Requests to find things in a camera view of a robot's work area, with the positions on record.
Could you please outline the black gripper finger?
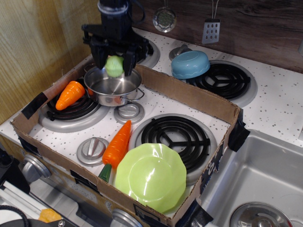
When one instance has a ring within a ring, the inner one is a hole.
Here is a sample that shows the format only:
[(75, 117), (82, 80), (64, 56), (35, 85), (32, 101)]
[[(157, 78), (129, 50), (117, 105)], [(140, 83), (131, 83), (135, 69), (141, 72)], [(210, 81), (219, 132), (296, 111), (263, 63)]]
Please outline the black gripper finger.
[(107, 45), (91, 42), (90, 49), (95, 65), (99, 69), (103, 69), (108, 58)]
[(124, 54), (123, 68), (125, 76), (130, 76), (138, 60), (138, 47), (128, 47)]

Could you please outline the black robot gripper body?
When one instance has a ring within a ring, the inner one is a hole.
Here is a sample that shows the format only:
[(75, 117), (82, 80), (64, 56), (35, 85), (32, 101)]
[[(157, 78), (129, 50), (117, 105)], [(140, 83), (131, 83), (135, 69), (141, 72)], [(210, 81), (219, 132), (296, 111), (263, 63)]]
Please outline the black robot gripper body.
[(90, 46), (91, 42), (107, 45), (108, 55), (124, 55), (128, 47), (143, 46), (146, 50), (148, 41), (132, 29), (136, 22), (128, 11), (120, 15), (101, 15), (100, 24), (83, 24), (83, 42)]

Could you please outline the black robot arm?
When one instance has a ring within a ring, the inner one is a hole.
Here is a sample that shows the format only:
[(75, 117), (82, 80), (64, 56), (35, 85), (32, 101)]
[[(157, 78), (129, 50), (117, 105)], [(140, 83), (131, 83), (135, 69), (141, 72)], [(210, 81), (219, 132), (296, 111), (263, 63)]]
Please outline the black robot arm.
[(140, 59), (148, 53), (149, 41), (132, 28), (145, 19), (143, 6), (136, 0), (100, 0), (100, 24), (83, 24), (83, 42), (89, 45), (98, 68), (103, 68), (107, 57), (121, 54), (123, 70), (129, 76)]

